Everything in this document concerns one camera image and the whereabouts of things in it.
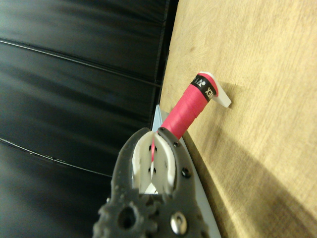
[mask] white plastic tab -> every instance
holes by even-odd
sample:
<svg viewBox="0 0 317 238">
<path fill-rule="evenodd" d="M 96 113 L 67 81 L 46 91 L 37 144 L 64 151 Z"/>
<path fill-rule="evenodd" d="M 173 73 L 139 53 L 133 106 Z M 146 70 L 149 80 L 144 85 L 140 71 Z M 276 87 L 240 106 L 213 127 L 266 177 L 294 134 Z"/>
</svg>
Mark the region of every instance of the white plastic tab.
<svg viewBox="0 0 317 238">
<path fill-rule="evenodd" d="M 215 79 L 215 77 L 209 72 L 201 71 L 200 73 L 208 74 L 211 78 L 213 78 L 214 82 L 216 83 L 216 86 L 217 86 L 217 89 L 218 89 L 218 96 L 217 97 L 214 96 L 212 99 L 215 102 L 219 103 L 220 105 L 223 105 L 226 108 L 229 107 L 229 105 L 231 104 L 231 100 L 229 99 L 229 97 L 227 96 L 225 91 L 222 89 L 222 87 L 218 83 L 218 81 Z"/>
<path fill-rule="evenodd" d="M 155 151 L 152 161 L 151 145 Z M 175 180 L 175 157 L 168 143 L 156 132 L 149 131 L 135 146 L 132 157 L 133 187 L 140 193 L 171 194 Z"/>
</svg>

